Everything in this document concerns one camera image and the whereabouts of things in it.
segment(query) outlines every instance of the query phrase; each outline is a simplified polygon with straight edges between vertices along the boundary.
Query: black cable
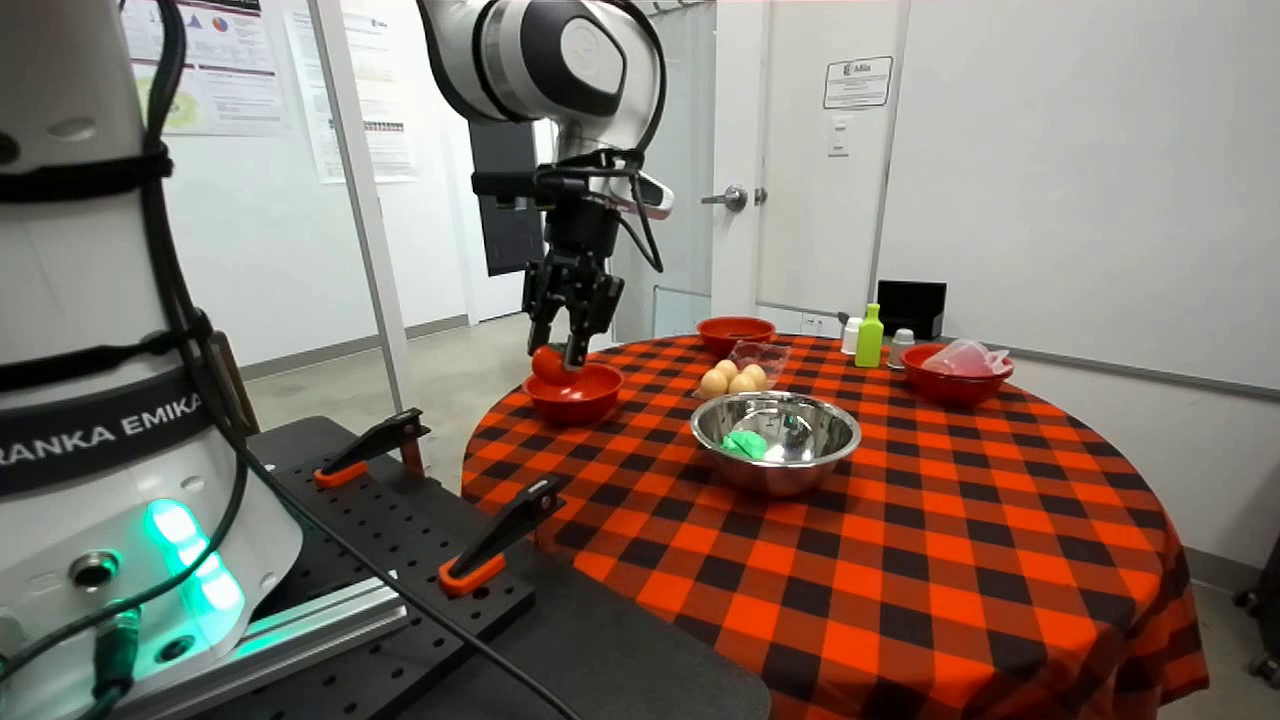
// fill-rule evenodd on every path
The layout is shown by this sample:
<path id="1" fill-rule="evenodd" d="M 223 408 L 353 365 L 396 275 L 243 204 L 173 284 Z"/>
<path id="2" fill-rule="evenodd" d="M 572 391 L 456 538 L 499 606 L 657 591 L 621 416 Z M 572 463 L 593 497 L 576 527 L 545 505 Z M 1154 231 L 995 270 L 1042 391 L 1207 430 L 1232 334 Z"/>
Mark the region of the black cable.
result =
<path id="1" fill-rule="evenodd" d="M 80 618 L 56 628 L 56 630 L 45 630 L 37 642 L 18 648 L 14 655 L 9 655 L 0 662 L 0 684 L 9 675 L 14 675 L 18 669 L 29 669 L 37 655 L 53 651 L 56 642 L 62 642 L 62 641 L 72 641 L 72 637 L 80 637 L 80 630 L 88 630 L 88 628 L 96 628 L 96 625 L 104 625 L 104 618 L 110 618 L 118 612 L 137 612 L 140 602 L 146 602 L 146 598 L 179 588 L 188 576 L 195 576 L 195 569 L 226 538 L 226 531 L 230 531 L 230 523 L 238 514 L 243 487 L 247 487 L 247 463 L 237 459 L 237 482 L 230 482 L 226 506 L 223 506 L 217 531 L 209 537 L 202 551 L 188 569 L 179 569 L 175 576 L 167 576 L 167 578 L 161 578 L 161 582 L 153 582 L 153 588 L 142 588 L 137 594 L 114 598 L 114 602 L 106 602 L 106 606 L 98 606 L 90 616 L 80 616 Z"/>
<path id="2" fill-rule="evenodd" d="M 88 713 L 80 720 L 106 720 L 123 697 L 129 697 L 123 687 L 106 687 L 104 697 L 96 697 L 88 704 Z"/>
<path id="3" fill-rule="evenodd" d="M 646 147 L 646 140 L 657 134 L 660 118 L 664 118 L 664 108 L 668 108 L 668 54 L 664 54 L 664 39 L 657 36 L 657 26 L 646 23 L 646 17 L 632 3 L 632 0 L 603 0 L 621 10 L 632 17 L 632 23 L 646 36 L 652 44 L 652 54 L 657 54 L 657 99 L 652 99 L 652 123 L 645 127 L 645 134 L 634 140 L 634 150 Z"/>
<path id="4" fill-rule="evenodd" d="M 652 252 L 652 267 L 657 270 L 664 270 L 664 252 L 657 248 L 657 238 L 652 238 L 652 225 L 646 225 L 646 212 L 645 212 L 645 196 L 640 196 L 640 171 L 632 171 L 632 199 L 634 199 L 634 207 L 640 207 L 640 227 L 645 227 L 645 238 L 646 238 L 646 252 Z"/>
<path id="5" fill-rule="evenodd" d="M 179 70 L 185 70 L 185 21 L 175 10 L 175 0 L 154 0 L 161 3 L 161 23 L 164 23 L 164 49 L 161 49 L 161 62 L 154 62 L 154 79 L 153 79 L 153 95 L 146 95 L 146 127 L 142 127 L 142 147 L 161 147 L 161 130 L 164 130 L 164 116 L 173 108 L 173 95 L 179 86 Z M 154 275 L 154 296 L 164 307 L 164 320 L 173 332 L 190 334 L 190 326 L 202 323 L 202 316 L 195 313 L 188 284 L 179 275 L 179 260 L 173 248 L 173 231 L 167 231 L 167 212 L 164 212 L 164 187 L 142 185 L 140 187 L 140 207 L 142 207 L 142 238 L 153 252 L 153 275 Z M 557 709 L 559 714 L 576 720 L 576 713 L 540 680 L 532 680 L 523 669 L 516 669 L 506 655 L 499 655 L 497 648 L 488 648 L 478 637 L 463 630 L 461 625 L 450 625 L 448 616 L 441 616 L 437 606 L 427 606 L 424 598 L 416 598 L 406 588 L 398 588 L 398 578 L 390 570 L 383 570 L 374 559 L 367 559 L 353 538 L 343 538 L 340 531 L 333 531 L 316 511 L 301 506 L 288 499 L 283 482 L 247 451 L 238 426 L 226 419 L 226 412 L 218 408 L 218 385 L 209 373 L 209 365 L 195 356 L 190 339 L 179 344 L 185 368 L 190 373 L 195 391 L 202 397 L 202 408 L 213 416 L 213 423 L 218 426 L 218 437 L 230 443 L 237 451 L 237 482 L 226 497 L 226 506 L 217 523 L 217 531 L 209 537 L 202 551 L 175 576 L 167 576 L 164 582 L 137 591 L 118 602 L 106 602 L 90 616 L 80 616 L 49 637 L 38 637 L 37 642 L 29 642 L 22 651 L 9 655 L 0 662 L 0 684 L 9 675 L 14 675 L 18 669 L 29 669 L 37 655 L 45 655 L 49 648 L 80 637 L 83 628 L 96 628 L 118 612 L 137 612 L 140 602 L 173 591 L 175 582 L 185 582 L 226 537 L 226 527 L 238 514 L 243 505 L 243 487 L 247 487 L 247 469 L 281 497 L 281 505 L 301 514 L 302 523 L 311 523 L 316 531 L 325 531 L 329 538 L 337 538 L 355 563 L 363 563 L 380 582 L 386 582 L 406 606 L 416 606 L 420 616 L 427 616 L 433 625 L 441 625 L 445 630 L 450 630 L 461 642 L 469 642 L 471 651 L 478 651 L 483 658 L 493 658 L 499 670 L 506 670 L 513 680 L 519 680 L 532 697 L 540 697 L 547 709 Z M 118 701 L 129 697 L 129 687 L 106 687 L 88 714 L 106 714 Z"/>
<path id="6" fill-rule="evenodd" d="M 106 704 L 123 701 L 130 687 L 130 669 L 140 651 L 140 612 L 118 612 L 106 625 L 96 628 L 90 642 L 90 701 L 110 697 Z"/>
<path id="7" fill-rule="evenodd" d="M 616 214 L 616 225 L 628 231 L 628 238 L 632 238 L 634 252 L 645 254 L 645 263 L 657 267 L 657 270 L 664 270 L 664 260 L 645 248 L 645 238 L 634 234 L 634 227 L 632 227 L 624 214 Z"/>

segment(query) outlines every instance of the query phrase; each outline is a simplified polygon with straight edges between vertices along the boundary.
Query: plaid tablecloth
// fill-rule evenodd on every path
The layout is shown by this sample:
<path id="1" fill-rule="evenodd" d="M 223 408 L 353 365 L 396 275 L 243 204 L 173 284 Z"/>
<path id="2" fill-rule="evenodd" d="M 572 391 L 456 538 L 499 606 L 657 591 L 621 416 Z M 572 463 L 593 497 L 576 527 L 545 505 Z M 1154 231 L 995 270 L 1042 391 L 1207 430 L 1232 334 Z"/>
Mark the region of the plaid tablecloth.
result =
<path id="1" fill-rule="evenodd" d="M 1184 547 L 1104 437 L 1019 388 L 945 412 L 835 339 L 784 339 L 774 385 L 863 423 L 802 499 L 740 497 L 696 459 L 696 334 L 608 353 L 624 391 L 596 426 L 506 391 L 463 497 L 499 506 L 567 475 L 540 543 L 764 675 L 774 714 L 1132 720 L 1207 684 Z"/>

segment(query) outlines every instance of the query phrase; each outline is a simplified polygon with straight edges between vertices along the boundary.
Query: green object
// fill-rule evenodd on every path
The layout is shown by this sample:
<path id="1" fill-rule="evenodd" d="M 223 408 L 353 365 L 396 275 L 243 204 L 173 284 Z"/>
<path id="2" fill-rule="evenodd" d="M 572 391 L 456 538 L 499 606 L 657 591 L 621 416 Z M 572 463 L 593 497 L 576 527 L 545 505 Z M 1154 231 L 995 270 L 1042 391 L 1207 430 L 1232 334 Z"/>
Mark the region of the green object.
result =
<path id="1" fill-rule="evenodd" d="M 740 456 L 740 459 L 764 459 L 767 451 L 767 439 L 758 430 L 727 430 L 720 443 L 727 456 Z"/>
<path id="2" fill-rule="evenodd" d="M 185 570 L 209 547 L 209 531 L 199 527 L 195 511 L 167 497 L 142 506 L 142 537 L 167 570 Z M 179 594 L 179 612 L 188 618 L 185 630 L 190 637 L 185 655 L 209 651 L 238 628 L 243 588 L 218 551 L 213 551 L 190 578 L 173 588 L 173 594 Z"/>
<path id="3" fill-rule="evenodd" d="M 879 368 L 879 349 L 885 349 L 879 305 L 866 305 L 855 326 L 855 368 Z"/>

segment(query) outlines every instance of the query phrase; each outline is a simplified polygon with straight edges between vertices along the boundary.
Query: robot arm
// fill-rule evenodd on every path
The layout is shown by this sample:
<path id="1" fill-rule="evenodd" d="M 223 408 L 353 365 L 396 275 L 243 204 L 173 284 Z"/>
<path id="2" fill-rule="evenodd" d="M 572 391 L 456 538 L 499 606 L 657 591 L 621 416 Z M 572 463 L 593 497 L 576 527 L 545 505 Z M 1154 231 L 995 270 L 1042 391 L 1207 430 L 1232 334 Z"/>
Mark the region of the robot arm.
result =
<path id="1" fill-rule="evenodd" d="M 578 365 L 624 288 L 603 270 L 621 212 L 640 214 L 660 267 L 646 214 L 664 214 L 670 192 L 640 177 L 668 86 L 660 39 L 628 0 L 420 0 L 420 17 L 437 85 L 461 116 L 559 123 L 557 164 L 471 185 L 547 212 L 547 260 L 523 275 L 526 353 L 547 344 L 565 307 L 567 365 Z"/>

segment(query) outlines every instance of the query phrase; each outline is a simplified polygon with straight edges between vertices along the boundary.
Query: yellow bottle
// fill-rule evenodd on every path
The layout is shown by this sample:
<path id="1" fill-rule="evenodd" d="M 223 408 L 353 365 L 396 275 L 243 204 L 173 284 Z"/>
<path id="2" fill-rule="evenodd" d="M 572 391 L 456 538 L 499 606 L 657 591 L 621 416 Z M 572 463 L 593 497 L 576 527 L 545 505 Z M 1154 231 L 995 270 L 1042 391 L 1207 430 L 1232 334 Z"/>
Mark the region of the yellow bottle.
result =
<path id="1" fill-rule="evenodd" d="M 855 368 L 879 368 L 879 349 L 885 349 L 879 305 L 866 305 L 855 326 Z"/>

